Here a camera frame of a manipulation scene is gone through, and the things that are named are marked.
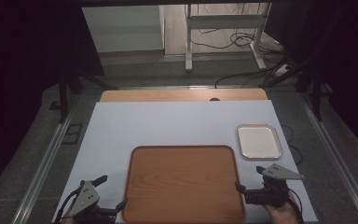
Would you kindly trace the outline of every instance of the white table surface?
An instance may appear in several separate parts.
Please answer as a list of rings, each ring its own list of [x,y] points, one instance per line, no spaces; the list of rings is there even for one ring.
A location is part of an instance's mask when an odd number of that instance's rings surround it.
[[[268,123],[282,145],[277,160],[252,161],[241,154],[237,127],[243,123]],[[235,152],[240,181],[247,189],[263,188],[257,165],[273,162],[298,172],[271,101],[97,103],[89,127],[62,194],[60,205],[80,180],[108,175],[97,188],[98,205],[115,208],[123,200],[131,152],[138,146],[227,145]],[[300,180],[288,180],[303,204],[303,218],[316,222],[308,194]],[[269,221],[260,205],[245,205],[245,223]],[[121,215],[117,223],[123,223]]]

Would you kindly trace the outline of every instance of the table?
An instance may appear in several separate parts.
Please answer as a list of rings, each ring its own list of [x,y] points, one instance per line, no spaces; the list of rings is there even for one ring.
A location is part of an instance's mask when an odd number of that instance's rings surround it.
[[[267,3],[263,12],[258,15],[197,15],[191,16],[191,5],[187,5],[186,14],[186,71],[193,70],[192,40],[191,30],[197,29],[256,29],[255,40],[250,43],[250,48],[255,56],[255,61],[259,70],[266,70],[266,64],[260,55],[258,46],[261,35],[266,25],[271,3]]]
[[[221,101],[210,102],[212,98]],[[283,148],[279,159],[251,161],[241,155],[236,128],[250,122],[266,122],[276,128]],[[257,165],[269,167],[276,162],[297,172],[272,103],[262,90],[106,91],[94,108],[60,204],[80,180],[108,175],[107,182],[97,188],[99,205],[113,208],[124,195],[134,148],[197,145],[231,147],[240,181],[249,189],[263,187]],[[288,185],[300,195],[304,219],[317,221],[302,182],[288,181]],[[246,223],[269,220],[259,205],[246,204],[245,209]]]

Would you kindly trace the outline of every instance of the metal rail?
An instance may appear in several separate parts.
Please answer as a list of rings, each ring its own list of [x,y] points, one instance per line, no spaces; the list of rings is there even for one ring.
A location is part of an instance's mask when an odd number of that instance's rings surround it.
[[[342,182],[344,183],[345,188],[351,195],[351,198],[358,209],[358,183],[354,179],[350,169],[346,165],[345,161],[342,159],[339,151],[337,150],[336,145],[331,139],[328,131],[325,129],[324,124],[317,120],[317,118],[313,115],[312,109],[310,108],[310,100],[307,98],[305,93],[301,95],[302,104],[307,112],[308,117],[310,118],[310,122],[312,123],[316,133],[319,135],[322,143],[324,144],[324,148],[327,150],[327,154],[329,155],[332,163],[337,169],[339,176],[341,177]]]
[[[40,162],[39,167],[34,173],[34,178],[31,181],[27,191],[25,192],[24,197],[17,209],[16,214],[14,215],[11,223],[20,224],[27,223],[29,216],[34,208],[34,204],[36,202],[37,196],[40,193],[40,190],[45,183],[46,177],[48,176],[48,171],[50,170],[51,164],[54,162],[54,158],[57,154],[57,151],[60,147],[63,136],[65,135],[66,129],[72,119],[74,114],[74,110],[77,105],[78,96],[75,96],[75,99],[70,105],[69,113],[66,119],[59,123],[51,141],[48,144],[48,148],[45,152],[45,155]]]

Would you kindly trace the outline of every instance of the cable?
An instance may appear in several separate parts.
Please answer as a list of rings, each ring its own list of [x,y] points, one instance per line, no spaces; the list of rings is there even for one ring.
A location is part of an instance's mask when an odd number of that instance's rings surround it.
[[[237,3],[237,5],[234,7],[234,9],[232,9],[232,11],[231,11],[231,14],[235,11],[235,9],[237,9],[237,8],[239,8],[239,3]]]
[[[250,9],[250,7],[251,7],[251,4],[248,3],[248,11],[246,12],[246,14],[249,14],[249,9]]]
[[[208,13],[208,15],[209,15],[210,13],[209,13],[208,9],[206,9],[206,4],[204,4],[204,9],[205,9],[206,13]]]
[[[295,146],[290,144],[293,141],[293,139],[295,138],[295,134],[293,132],[293,129],[291,127],[285,125],[285,124],[281,124],[281,127],[287,128],[290,131],[290,138],[289,138],[289,140],[286,140],[287,145],[289,146],[290,149],[294,149],[297,152],[298,156],[299,156],[299,159],[298,159],[298,161],[295,161],[295,164],[296,165],[301,164],[301,162],[303,161],[303,155],[302,155],[300,149],[298,147],[295,147]]]
[[[63,209],[65,208],[66,204],[68,203],[68,201],[75,195],[77,195],[78,193],[80,192],[80,188],[72,191],[68,197],[66,197],[65,201],[63,202],[63,204],[61,205],[61,208],[60,210],[58,211],[57,213],[57,216],[54,220],[54,224],[59,224],[60,223],[60,220],[62,219],[62,213],[63,213]]]
[[[281,127],[289,129],[289,131],[290,131],[290,139],[289,139],[289,140],[286,140],[286,141],[287,141],[287,143],[292,142],[292,141],[293,141],[293,139],[295,138],[295,135],[294,135],[293,129],[292,129],[291,127],[289,127],[289,126],[285,125],[285,124],[281,124]]]
[[[271,59],[268,59],[266,57],[266,55],[271,55],[271,54],[278,54],[278,55],[284,55],[284,53],[281,53],[281,52],[264,52],[263,53],[263,59],[264,61],[267,61],[269,63],[278,63],[279,61],[272,61]]]
[[[290,206],[293,207],[293,209],[295,209],[298,223],[304,224],[304,219],[302,217],[301,212],[298,209],[298,206],[296,206],[296,204],[290,198],[287,199],[287,202],[290,204]]]
[[[231,78],[231,77],[240,77],[240,76],[245,76],[245,75],[265,74],[265,73],[267,73],[267,72],[269,72],[269,71],[275,69],[276,66],[278,66],[278,65],[279,65],[279,63],[276,64],[276,65],[274,65],[274,66],[272,66],[272,67],[270,67],[270,68],[267,69],[267,70],[264,70],[264,71],[253,72],[253,73],[240,73],[240,74],[229,75],[229,76],[226,76],[226,77],[221,77],[221,78],[219,78],[219,79],[217,79],[217,80],[215,81],[215,83],[214,83],[214,88],[217,89],[217,84],[218,84],[220,81],[224,80],[224,79]]]
[[[251,44],[251,41],[252,40],[255,40],[255,37],[252,36],[252,35],[248,35],[246,33],[242,33],[242,32],[238,32],[238,29],[234,32],[234,34],[232,34],[229,38],[231,40],[231,43],[234,43],[236,46],[240,47],[240,48],[243,48],[245,46],[248,46]],[[241,44],[241,43],[238,43],[238,40],[244,40],[246,41],[246,43],[244,44]]]
[[[197,4],[197,15],[199,15],[199,14],[200,14],[200,4]],[[211,32],[218,31],[218,30],[220,30],[220,29],[212,29],[212,30],[209,30],[209,31],[202,31],[202,30],[199,29],[199,32],[200,32],[200,34],[208,34],[208,33],[211,33]]]
[[[258,14],[258,12],[260,11],[260,6],[261,6],[261,3],[258,4],[257,13],[256,13],[256,14]]]
[[[286,63],[286,61],[289,59],[287,55],[283,55],[283,58],[275,64],[273,69],[270,70],[270,72],[266,75],[266,78],[264,78],[263,83],[260,85],[260,88],[265,88],[267,81]]]
[[[296,165],[301,164],[301,162],[303,161],[303,155],[302,155],[300,149],[298,147],[295,147],[295,146],[290,145],[290,144],[288,144],[288,146],[289,146],[290,149],[293,148],[298,153],[299,159],[298,159],[298,161],[295,161],[295,164]]]
[[[193,40],[191,40],[191,43],[193,43],[193,44],[195,44],[195,45],[201,45],[201,46],[213,48],[213,49],[226,49],[226,48],[229,48],[229,47],[231,47],[232,45],[235,44],[235,43],[231,43],[231,44],[229,44],[229,45],[227,45],[227,46],[224,46],[224,47],[216,47],[216,46],[212,46],[212,45],[197,43],[197,42],[194,42]]]
[[[257,78],[257,77],[259,77],[259,76],[254,76],[254,77],[248,78],[248,80],[246,80],[246,81],[242,84],[241,89],[243,89],[243,87],[245,87],[246,84],[248,84],[250,81],[252,81],[253,79],[255,79],[255,78]]]
[[[297,194],[297,193],[295,193],[295,191],[294,191],[294,190],[290,189],[290,191],[292,191],[292,192],[296,195],[296,197],[298,198],[298,202],[300,203],[300,212],[301,212],[301,214],[302,214],[302,202],[301,202],[300,197],[298,197],[298,194]]]

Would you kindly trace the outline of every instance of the dark background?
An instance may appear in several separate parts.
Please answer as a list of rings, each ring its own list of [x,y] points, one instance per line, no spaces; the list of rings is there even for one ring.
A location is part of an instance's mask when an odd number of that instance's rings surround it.
[[[293,21],[287,13],[271,14],[271,18],[275,16],[281,24],[275,27],[281,28],[277,32],[283,39],[296,37],[282,41],[288,50],[293,43],[307,40],[302,51],[292,54],[294,60],[301,61],[312,50],[314,42],[310,40],[313,34],[315,38],[320,34],[315,30],[325,24],[323,15],[329,8],[304,4],[294,8],[297,10],[289,11],[298,19],[291,22],[297,33],[289,32],[293,27],[282,25]],[[322,62],[324,82],[333,89],[330,102],[358,137],[358,2],[351,3],[330,38]],[[103,75],[80,7],[0,2],[0,174],[32,124],[42,92],[58,82],[61,71],[76,75],[66,67]]]
[[[80,7],[0,3],[0,174],[68,67],[103,76]]]

